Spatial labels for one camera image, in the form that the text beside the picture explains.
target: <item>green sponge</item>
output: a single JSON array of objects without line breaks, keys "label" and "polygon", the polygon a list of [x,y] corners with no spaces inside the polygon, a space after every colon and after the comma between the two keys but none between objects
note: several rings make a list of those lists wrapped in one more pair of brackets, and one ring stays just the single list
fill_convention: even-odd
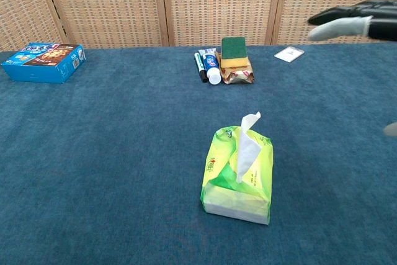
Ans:
[{"label": "green sponge", "polygon": [[248,64],[246,39],[244,37],[224,37],[221,50],[222,68],[242,67]]}]

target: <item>snack box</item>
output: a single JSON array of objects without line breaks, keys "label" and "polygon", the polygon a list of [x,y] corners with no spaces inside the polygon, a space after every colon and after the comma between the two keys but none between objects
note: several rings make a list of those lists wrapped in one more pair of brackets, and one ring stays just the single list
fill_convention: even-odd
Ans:
[{"label": "snack box", "polygon": [[13,81],[65,83],[85,60],[82,45],[30,43],[1,65]]}]

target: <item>white card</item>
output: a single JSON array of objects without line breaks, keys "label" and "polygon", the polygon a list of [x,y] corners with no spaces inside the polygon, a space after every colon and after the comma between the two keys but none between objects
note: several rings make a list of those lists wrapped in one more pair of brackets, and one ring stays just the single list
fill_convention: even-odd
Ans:
[{"label": "white card", "polygon": [[287,47],[282,51],[279,51],[277,54],[274,56],[276,58],[280,58],[281,60],[284,60],[286,62],[291,62],[295,59],[297,59],[300,55],[304,54],[305,51],[294,48],[294,47]]}]

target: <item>black marker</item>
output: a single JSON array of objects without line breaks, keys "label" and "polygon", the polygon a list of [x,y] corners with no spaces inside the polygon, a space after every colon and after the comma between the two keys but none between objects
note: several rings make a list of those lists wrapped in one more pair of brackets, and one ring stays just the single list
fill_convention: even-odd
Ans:
[{"label": "black marker", "polygon": [[197,52],[194,53],[194,60],[196,61],[196,65],[198,68],[198,73],[200,74],[201,81],[203,81],[204,83],[208,82],[207,75],[205,74],[203,61],[201,60],[200,54],[198,54]]}]

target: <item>green tissue package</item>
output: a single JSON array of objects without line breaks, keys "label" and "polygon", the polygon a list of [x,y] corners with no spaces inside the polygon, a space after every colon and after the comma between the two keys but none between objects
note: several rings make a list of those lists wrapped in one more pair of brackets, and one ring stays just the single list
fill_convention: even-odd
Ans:
[{"label": "green tissue package", "polygon": [[273,145],[250,128],[261,114],[213,136],[205,163],[201,201],[206,212],[268,225],[272,198]]}]

